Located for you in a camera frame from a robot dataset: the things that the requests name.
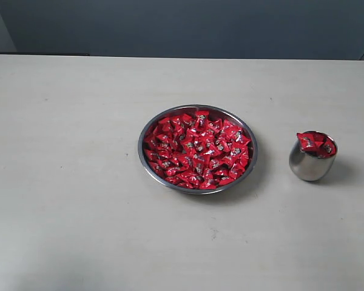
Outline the red foil snack packet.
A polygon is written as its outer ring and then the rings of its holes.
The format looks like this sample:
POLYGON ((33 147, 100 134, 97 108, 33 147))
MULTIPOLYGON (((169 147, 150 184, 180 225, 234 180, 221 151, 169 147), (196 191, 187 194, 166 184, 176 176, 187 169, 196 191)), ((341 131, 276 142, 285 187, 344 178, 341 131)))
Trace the red foil snack packet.
POLYGON ((317 152, 324 143, 324 136, 316 132, 297 133, 300 148, 304 152, 317 152))

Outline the steel cup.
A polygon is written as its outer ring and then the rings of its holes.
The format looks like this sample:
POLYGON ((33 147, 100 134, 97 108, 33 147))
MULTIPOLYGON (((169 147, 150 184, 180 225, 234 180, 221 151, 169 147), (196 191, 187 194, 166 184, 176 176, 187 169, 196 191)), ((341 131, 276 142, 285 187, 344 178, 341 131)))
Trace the steel cup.
POLYGON ((299 179, 310 182, 318 181, 330 171, 336 155, 328 159, 311 156, 300 150, 297 138, 289 154, 289 167, 299 179))

